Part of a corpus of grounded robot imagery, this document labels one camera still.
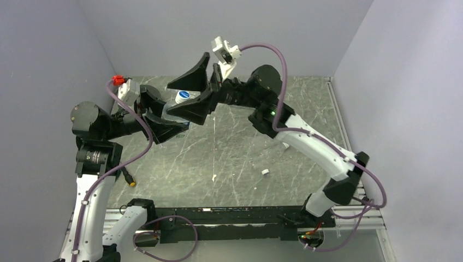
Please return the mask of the white cap of labelled bottle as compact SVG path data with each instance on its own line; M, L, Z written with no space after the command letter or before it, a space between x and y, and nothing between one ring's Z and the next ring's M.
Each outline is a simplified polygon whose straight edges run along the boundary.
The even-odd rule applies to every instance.
M187 91L178 91L175 97L176 104L180 104L188 101L191 98L191 95Z

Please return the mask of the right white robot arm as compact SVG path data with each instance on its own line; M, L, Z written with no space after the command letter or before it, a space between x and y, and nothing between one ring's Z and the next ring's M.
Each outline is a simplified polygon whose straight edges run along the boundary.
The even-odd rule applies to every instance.
M282 79L273 66L261 65L247 81L241 81L225 78L217 63L213 65L212 75L208 76L209 59L209 53L204 53L195 66L167 84L171 90L199 93L196 98L181 102L167 112L203 125L218 104L253 109L248 120L259 133L295 148L321 166L330 177L303 204L301 220L306 226L315 226L332 207L349 204L368 161L367 154L355 154L334 145L287 104L278 110L278 103L283 101L280 96Z

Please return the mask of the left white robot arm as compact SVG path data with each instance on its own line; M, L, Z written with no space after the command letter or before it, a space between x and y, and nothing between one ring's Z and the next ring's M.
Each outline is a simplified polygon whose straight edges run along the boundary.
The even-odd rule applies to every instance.
M185 130L161 118L164 104L158 89L141 85L135 102L120 106L114 114L89 101L73 107L76 202L59 261L127 261L138 250L137 239L156 235L161 217L150 199L132 199L109 231L104 231L104 222L115 182L128 175L121 161L123 147L115 139L143 132L152 146Z

